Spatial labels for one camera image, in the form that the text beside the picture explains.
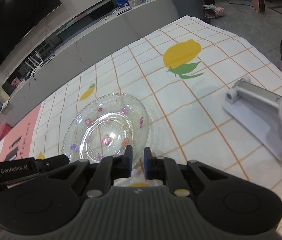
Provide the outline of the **pink small heater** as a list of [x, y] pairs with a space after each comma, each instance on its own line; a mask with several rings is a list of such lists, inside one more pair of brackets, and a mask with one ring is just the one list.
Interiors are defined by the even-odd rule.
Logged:
[[260, 13], [264, 13], [266, 11], [265, 0], [252, 0], [253, 8]]

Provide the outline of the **white wifi router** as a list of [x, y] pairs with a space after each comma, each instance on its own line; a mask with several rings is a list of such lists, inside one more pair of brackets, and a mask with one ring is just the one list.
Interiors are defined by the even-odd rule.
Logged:
[[38, 50], [36, 50], [27, 57], [25, 63], [27, 63], [31, 68], [35, 69], [37, 67], [42, 67], [44, 61]]

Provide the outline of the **checked lemon tablecloth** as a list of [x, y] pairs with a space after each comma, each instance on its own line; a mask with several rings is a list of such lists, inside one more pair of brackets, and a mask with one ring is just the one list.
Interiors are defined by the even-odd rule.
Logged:
[[[282, 95], [282, 72], [252, 44], [185, 16], [117, 50], [39, 103], [30, 157], [60, 154], [69, 124], [85, 105], [123, 92], [146, 107], [155, 154], [181, 164], [199, 160], [282, 199], [282, 162], [223, 109], [226, 91], [246, 75]], [[282, 220], [278, 231], [282, 235]]]

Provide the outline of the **small clear glass flowered plate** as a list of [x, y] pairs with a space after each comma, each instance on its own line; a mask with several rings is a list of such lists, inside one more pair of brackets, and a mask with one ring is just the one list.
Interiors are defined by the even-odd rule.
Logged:
[[70, 123], [61, 153], [74, 162], [87, 159], [98, 163], [108, 156], [123, 155], [132, 146], [136, 166], [149, 136], [149, 116], [135, 96], [112, 93], [84, 107]]

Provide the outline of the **grey marble tv bench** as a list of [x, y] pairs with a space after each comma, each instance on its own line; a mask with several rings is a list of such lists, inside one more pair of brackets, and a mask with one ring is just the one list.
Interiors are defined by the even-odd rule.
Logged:
[[14, 127], [33, 108], [72, 78], [121, 48], [177, 20], [172, 0], [150, 0], [87, 28], [56, 52], [11, 95], [0, 125]]

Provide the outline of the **grey metal tablet stand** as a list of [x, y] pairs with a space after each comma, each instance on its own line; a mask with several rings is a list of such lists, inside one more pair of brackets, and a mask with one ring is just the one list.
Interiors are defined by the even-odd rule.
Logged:
[[226, 92], [223, 107], [282, 161], [282, 96], [241, 78]]

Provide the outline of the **pink restaurant placemat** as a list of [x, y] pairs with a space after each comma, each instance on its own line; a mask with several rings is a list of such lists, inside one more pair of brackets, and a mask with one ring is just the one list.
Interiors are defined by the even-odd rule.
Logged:
[[29, 158], [41, 105], [36, 106], [0, 141], [0, 162]]

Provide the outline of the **pink plastic basket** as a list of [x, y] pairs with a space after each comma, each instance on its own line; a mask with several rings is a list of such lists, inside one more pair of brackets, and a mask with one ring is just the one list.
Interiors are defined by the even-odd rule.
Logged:
[[11, 127], [7, 123], [0, 125], [0, 141], [11, 131]]

